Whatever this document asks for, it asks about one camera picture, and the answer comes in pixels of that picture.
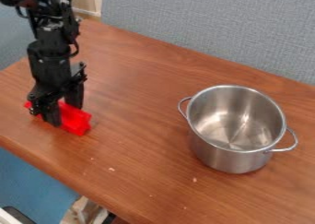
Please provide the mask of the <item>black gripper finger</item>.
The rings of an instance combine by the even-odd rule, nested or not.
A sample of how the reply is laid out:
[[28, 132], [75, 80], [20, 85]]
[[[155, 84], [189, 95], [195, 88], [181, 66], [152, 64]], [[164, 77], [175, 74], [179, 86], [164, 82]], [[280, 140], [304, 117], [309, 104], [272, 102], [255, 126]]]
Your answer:
[[68, 91], [64, 95], [64, 100], [69, 106], [77, 109], [83, 108], [83, 104], [84, 104], [84, 84], [83, 83], [73, 84], [68, 88]]
[[61, 114], [57, 101], [30, 101], [30, 114], [40, 116], [42, 121], [55, 127], [61, 125]]

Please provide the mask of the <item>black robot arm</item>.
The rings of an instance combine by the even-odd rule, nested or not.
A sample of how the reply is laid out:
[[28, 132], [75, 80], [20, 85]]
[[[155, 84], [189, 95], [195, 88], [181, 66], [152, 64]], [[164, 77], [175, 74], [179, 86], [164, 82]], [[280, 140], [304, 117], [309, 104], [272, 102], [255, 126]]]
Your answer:
[[34, 79], [26, 96], [29, 113], [59, 127], [63, 124], [59, 101], [81, 109], [87, 81], [87, 64], [71, 62], [80, 51], [76, 40], [80, 23], [71, 0], [0, 0], [0, 4], [12, 6], [17, 15], [28, 20], [34, 36], [26, 47]]

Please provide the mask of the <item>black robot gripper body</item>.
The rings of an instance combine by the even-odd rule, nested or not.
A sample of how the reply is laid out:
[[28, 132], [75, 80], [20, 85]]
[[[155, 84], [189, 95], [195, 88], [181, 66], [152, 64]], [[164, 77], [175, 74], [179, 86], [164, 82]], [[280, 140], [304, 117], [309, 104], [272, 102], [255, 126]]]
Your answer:
[[57, 41], [33, 41], [26, 47], [30, 75], [34, 86], [26, 100], [59, 101], [64, 99], [68, 88], [77, 83], [85, 83], [87, 64], [72, 63], [71, 58], [77, 54], [71, 52], [67, 43]]

